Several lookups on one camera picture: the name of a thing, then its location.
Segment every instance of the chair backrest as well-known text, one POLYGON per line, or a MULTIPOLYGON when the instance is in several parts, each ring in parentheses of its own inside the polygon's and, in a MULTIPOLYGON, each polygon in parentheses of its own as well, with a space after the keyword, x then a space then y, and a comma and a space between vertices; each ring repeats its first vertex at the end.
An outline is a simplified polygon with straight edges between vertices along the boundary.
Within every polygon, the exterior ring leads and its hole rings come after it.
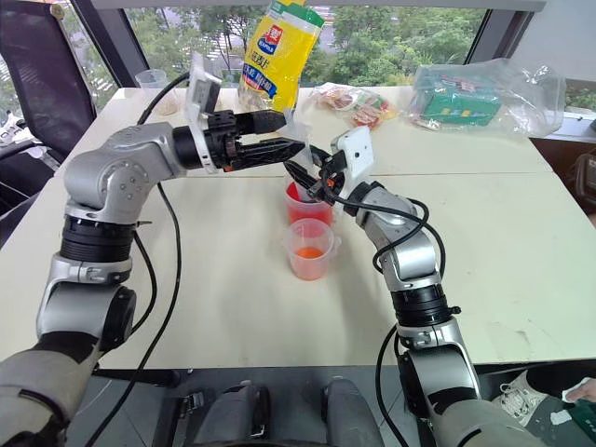
POLYGON ((0 0, 0 54, 31 133, 68 156, 96 116, 56 5, 0 0))

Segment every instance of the window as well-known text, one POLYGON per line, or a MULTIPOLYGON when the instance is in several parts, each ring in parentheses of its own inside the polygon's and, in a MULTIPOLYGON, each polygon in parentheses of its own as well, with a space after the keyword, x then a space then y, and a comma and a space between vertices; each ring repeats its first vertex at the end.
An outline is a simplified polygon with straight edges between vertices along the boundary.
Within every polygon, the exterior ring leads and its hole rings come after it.
POLYGON ((19 98, 15 92, 15 86, 12 84, 7 64, 0 56, 0 126, 7 120, 8 110, 15 115, 22 116, 19 98))
MULTIPOLYGON (((486 9, 448 7, 314 7, 325 20, 303 71, 303 86, 411 84, 421 63, 463 63, 486 9)), ((172 78, 190 53, 237 85, 251 32, 265 7, 143 7, 127 15, 152 68, 172 78)))
POLYGON ((88 87, 98 110, 108 102, 118 86, 105 66, 100 53, 97 51, 81 20, 76 15, 75 9, 69 1, 60 0, 64 8, 62 27, 71 42, 74 54, 87 78, 88 87))
MULTIPOLYGON (((64 32, 70 40, 74 54, 86 76, 93 101, 98 110, 101 110, 114 95, 117 85, 97 49, 91 43, 70 2, 60 1, 57 3, 64 9, 64 19, 61 22, 64 32)), ((8 67, 0 56, 0 124, 7 119, 7 110, 22 116, 19 98, 12 84, 8 67)))
POLYGON ((590 109, 596 114, 596 82, 568 79, 565 99, 568 112, 585 113, 587 111, 578 109, 590 109))

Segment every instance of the white wall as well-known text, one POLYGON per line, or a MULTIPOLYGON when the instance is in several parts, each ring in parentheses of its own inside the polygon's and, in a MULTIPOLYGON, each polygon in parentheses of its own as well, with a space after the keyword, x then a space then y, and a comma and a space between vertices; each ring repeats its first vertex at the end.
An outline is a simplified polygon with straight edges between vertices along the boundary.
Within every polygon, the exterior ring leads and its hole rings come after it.
POLYGON ((512 59, 529 69, 546 64, 567 78, 596 81, 596 0, 547 0, 512 59))

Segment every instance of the clear plastic wrap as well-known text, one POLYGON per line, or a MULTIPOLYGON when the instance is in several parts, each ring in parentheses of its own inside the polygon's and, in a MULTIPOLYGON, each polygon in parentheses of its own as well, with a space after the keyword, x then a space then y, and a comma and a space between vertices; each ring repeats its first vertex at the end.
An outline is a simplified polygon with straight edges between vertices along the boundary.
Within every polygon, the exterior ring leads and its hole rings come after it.
POLYGON ((397 109, 381 95, 365 88, 327 82, 310 94, 317 103, 327 104, 345 115, 352 126, 374 129, 383 121, 393 118, 397 109))
POLYGON ((565 79, 509 59, 418 68, 408 118, 433 130, 492 131, 544 137, 557 130, 565 79))

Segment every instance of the white table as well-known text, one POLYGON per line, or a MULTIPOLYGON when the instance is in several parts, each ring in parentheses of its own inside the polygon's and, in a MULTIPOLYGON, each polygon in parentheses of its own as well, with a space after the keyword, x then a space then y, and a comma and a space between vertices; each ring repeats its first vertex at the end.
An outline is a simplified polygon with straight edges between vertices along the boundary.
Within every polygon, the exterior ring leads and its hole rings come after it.
MULTIPOLYGON (((425 201, 443 236, 443 283, 476 363, 582 359, 596 340, 596 231, 550 172, 391 176, 388 189, 425 201)), ((183 275, 173 318, 149 368, 371 365, 395 321, 372 243, 345 216, 330 274, 295 278, 281 238, 280 178, 182 179, 165 184, 181 227, 183 275), (197 234, 209 235, 198 241, 197 234)), ((34 320, 64 201, 51 180, 0 251, 0 358, 35 343, 34 320)), ((145 326, 102 367, 132 369, 165 315, 173 289, 173 228, 154 191, 142 228, 159 295, 145 326)), ((127 285, 150 294, 133 249, 127 285)), ((386 361, 393 361, 386 356, 386 361)))
MULTIPOLYGON (((400 109, 411 96, 409 87, 373 88, 400 109)), ((350 127, 344 119, 324 106, 308 100, 311 88, 302 88, 296 108, 296 120, 312 128, 310 142, 330 152, 330 143, 350 127)), ((87 133, 74 148, 73 155, 97 149, 114 132, 137 122, 148 100, 139 88, 122 88, 107 103, 87 133)), ((241 112, 237 91, 225 88, 220 94, 219 110, 241 112)), ((148 122, 169 121, 172 126, 185 126, 183 112, 163 117, 151 115, 148 122)), ((275 135, 261 136, 261 139, 275 135)), ((254 142, 256 138, 246 139, 254 142)), ((549 164, 536 151, 528 139, 437 133, 418 128, 398 118, 386 121, 372 132, 375 154, 374 175, 397 174, 453 174, 481 172, 550 172, 549 164)), ((63 176, 65 163, 57 172, 63 176)), ((280 165, 241 170, 226 177, 283 176, 280 165)), ((189 172, 191 177, 206 176, 203 169, 189 172)))

